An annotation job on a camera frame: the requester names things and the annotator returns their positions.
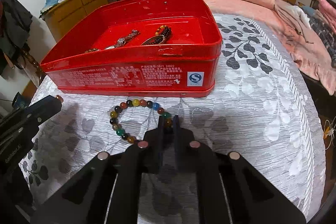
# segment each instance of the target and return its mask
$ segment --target sticker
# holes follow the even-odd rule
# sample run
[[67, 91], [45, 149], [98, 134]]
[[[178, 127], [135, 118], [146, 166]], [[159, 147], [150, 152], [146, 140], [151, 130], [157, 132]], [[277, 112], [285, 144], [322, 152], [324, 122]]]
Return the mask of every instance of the sticker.
[[202, 86], [203, 78], [203, 71], [188, 71], [188, 86]]

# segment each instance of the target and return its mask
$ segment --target red box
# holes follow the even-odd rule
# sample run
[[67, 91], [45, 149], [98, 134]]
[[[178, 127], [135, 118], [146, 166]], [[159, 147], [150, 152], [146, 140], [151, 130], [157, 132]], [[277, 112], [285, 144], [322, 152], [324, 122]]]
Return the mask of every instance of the red box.
[[[161, 25], [172, 36], [141, 46]], [[132, 30], [140, 34], [114, 45]], [[222, 37], [203, 0], [122, 0], [98, 8], [73, 27], [41, 62], [65, 93], [204, 97], [215, 85]]]

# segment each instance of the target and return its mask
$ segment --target gray and white bedspread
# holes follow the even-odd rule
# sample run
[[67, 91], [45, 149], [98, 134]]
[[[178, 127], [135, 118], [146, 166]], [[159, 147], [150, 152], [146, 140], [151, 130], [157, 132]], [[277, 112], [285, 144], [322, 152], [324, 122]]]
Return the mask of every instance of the gray and white bedspread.
[[[320, 119], [294, 62], [264, 24], [214, 15], [223, 36], [214, 90], [205, 98], [145, 98], [159, 102], [182, 126], [219, 153], [241, 153], [309, 220], [325, 182]], [[62, 94], [46, 77], [33, 101]], [[34, 149], [20, 166], [36, 206], [98, 152], [116, 154], [128, 144], [115, 134], [109, 113], [123, 96], [62, 94], [60, 113], [40, 126]], [[149, 108], [120, 115], [128, 133], [142, 139], [157, 126]], [[168, 149], [159, 175], [143, 175], [139, 223], [198, 223], [196, 181], [177, 174]]]

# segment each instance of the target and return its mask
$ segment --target blue bead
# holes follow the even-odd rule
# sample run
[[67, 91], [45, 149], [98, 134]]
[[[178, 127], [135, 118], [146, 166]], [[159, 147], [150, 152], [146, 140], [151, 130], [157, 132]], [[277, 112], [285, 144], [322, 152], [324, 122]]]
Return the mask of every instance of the blue bead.
[[154, 109], [154, 110], [158, 110], [159, 107], [160, 107], [160, 105], [159, 105], [158, 103], [154, 103], [154, 104], [153, 104], [153, 109]]

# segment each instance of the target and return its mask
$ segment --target multicolored bead bracelet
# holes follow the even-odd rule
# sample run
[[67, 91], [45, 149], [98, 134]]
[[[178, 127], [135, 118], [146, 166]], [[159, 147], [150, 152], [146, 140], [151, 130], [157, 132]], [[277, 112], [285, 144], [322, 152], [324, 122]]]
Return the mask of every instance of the multicolored bead bracelet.
[[123, 140], [128, 141], [128, 143], [133, 144], [137, 139], [133, 136], [130, 136], [126, 133], [125, 129], [121, 128], [118, 125], [117, 117], [124, 109], [128, 107], [148, 107], [157, 111], [159, 115], [164, 116], [165, 118], [165, 127], [170, 127], [172, 125], [171, 114], [166, 112], [164, 108], [160, 107], [159, 103], [153, 103], [152, 101], [146, 101], [144, 99], [138, 100], [127, 100], [126, 102], [121, 102], [119, 106], [114, 107], [114, 111], [110, 113], [111, 119], [110, 124], [112, 125], [113, 130], [116, 131], [117, 135], [120, 136]]

